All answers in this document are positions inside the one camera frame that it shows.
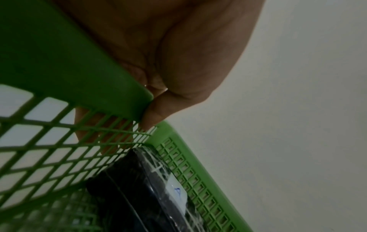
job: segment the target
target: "skin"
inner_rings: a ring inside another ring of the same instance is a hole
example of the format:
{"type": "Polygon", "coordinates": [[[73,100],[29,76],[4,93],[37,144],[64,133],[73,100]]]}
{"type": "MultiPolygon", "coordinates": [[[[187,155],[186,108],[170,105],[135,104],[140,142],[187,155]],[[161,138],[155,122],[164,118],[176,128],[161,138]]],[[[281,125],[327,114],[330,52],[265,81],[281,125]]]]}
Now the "skin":
{"type": "MultiPolygon", "coordinates": [[[[140,123],[148,130],[205,101],[223,82],[244,51],[264,0],[54,2],[153,93],[140,123]]],[[[76,122],[85,113],[77,109],[76,122]]]]}

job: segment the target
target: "white label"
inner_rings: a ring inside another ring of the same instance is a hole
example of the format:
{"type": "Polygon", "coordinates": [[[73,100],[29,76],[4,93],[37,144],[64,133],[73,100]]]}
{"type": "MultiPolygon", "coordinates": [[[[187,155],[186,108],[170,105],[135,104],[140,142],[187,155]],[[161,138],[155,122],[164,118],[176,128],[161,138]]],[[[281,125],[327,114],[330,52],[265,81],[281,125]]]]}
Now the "white label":
{"type": "Polygon", "coordinates": [[[166,190],[169,193],[171,200],[176,203],[176,206],[179,208],[182,215],[185,215],[187,192],[172,173],[168,178],[166,190]]]}

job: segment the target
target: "black object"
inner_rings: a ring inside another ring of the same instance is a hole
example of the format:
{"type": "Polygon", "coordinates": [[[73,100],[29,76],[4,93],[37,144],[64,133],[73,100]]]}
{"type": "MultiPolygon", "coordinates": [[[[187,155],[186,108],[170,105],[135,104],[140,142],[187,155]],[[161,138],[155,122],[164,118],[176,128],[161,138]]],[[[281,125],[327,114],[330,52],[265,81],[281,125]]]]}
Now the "black object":
{"type": "Polygon", "coordinates": [[[143,146],[89,179],[87,190],[98,201],[106,231],[209,231],[189,198],[182,211],[167,190],[172,176],[158,152],[143,146]]]}

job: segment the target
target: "white wall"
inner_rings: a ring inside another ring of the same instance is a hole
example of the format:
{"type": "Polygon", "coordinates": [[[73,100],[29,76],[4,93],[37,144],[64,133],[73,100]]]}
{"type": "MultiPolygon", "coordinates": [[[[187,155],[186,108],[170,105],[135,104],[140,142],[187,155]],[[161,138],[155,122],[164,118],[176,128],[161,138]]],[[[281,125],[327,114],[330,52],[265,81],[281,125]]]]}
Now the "white wall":
{"type": "Polygon", "coordinates": [[[268,0],[223,85],[169,121],[254,231],[367,231],[367,1],[268,0]]]}

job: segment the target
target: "green plastic basket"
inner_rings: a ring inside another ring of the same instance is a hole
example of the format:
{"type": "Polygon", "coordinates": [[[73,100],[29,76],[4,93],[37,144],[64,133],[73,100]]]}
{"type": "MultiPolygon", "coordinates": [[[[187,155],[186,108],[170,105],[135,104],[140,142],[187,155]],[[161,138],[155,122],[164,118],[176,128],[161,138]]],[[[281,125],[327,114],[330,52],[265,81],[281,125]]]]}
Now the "green plastic basket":
{"type": "Polygon", "coordinates": [[[0,27],[0,103],[12,110],[0,109],[1,232],[103,231],[84,182],[125,148],[144,143],[158,149],[211,231],[251,231],[166,122],[146,133],[136,129],[151,94],[53,5],[4,1],[0,27]],[[57,113],[37,118],[40,110],[50,110],[46,103],[57,113]],[[79,106],[89,112],[77,124],[65,123],[79,106]],[[105,116],[95,125],[86,123],[96,113],[105,116]],[[106,127],[111,117],[114,123],[106,127]],[[116,129],[120,122],[124,125],[116,129]],[[76,130],[86,137],[70,139],[76,130]],[[86,142],[94,132],[99,138],[86,142]],[[118,135],[125,138],[113,140],[118,135]],[[111,145],[120,149],[101,155],[111,145]]]}

